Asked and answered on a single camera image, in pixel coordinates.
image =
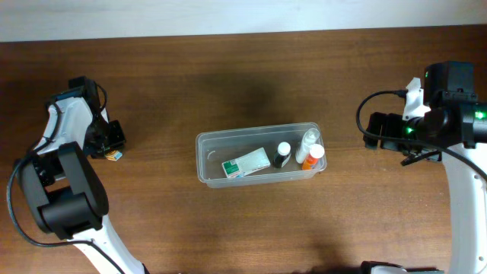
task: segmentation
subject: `wood grain surface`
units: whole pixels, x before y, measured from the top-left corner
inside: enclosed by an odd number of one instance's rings
[[[355,111],[369,94],[404,88],[425,66],[475,64],[487,99],[487,26],[336,30],[0,44],[0,177],[39,138],[45,99],[79,75],[108,91],[127,144],[90,160],[110,219],[151,273],[327,272],[363,260],[448,269],[449,192],[441,164],[364,148]],[[379,97],[364,109],[402,113]],[[201,132],[315,122],[328,168],[309,180],[213,190],[196,176]],[[74,247],[29,245],[2,191],[0,272],[95,273]],[[25,230],[34,224],[14,186]]]

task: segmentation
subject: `orange object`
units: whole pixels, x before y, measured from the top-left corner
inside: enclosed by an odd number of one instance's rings
[[[303,170],[312,170],[314,165],[325,155],[325,148],[322,145],[314,144],[310,146],[310,154],[303,163]]]

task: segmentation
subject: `plastic storage bin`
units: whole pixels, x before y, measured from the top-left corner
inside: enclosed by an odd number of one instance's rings
[[[313,170],[302,170],[302,165],[298,164],[294,157],[304,133],[311,128],[320,130],[316,123],[295,123],[201,133],[196,137],[198,178],[211,188],[309,179],[326,168],[326,155],[318,161]],[[271,165],[241,178],[225,176],[221,163],[239,158],[258,148],[266,150],[267,157],[272,163],[280,142],[288,142],[292,153],[291,159],[283,168]],[[321,134],[317,144],[323,145]]]

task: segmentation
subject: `white bottle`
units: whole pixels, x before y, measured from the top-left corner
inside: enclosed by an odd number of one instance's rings
[[[319,137],[320,131],[318,129],[309,129],[304,133],[301,146],[296,151],[296,162],[303,164],[306,157],[310,154],[310,145],[316,143]]]

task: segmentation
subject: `green led light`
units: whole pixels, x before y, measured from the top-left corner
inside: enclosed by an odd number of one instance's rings
[[[480,111],[476,111],[475,112],[475,118],[477,119],[484,119],[487,117],[487,114],[486,113],[483,113],[483,112],[480,112]]]

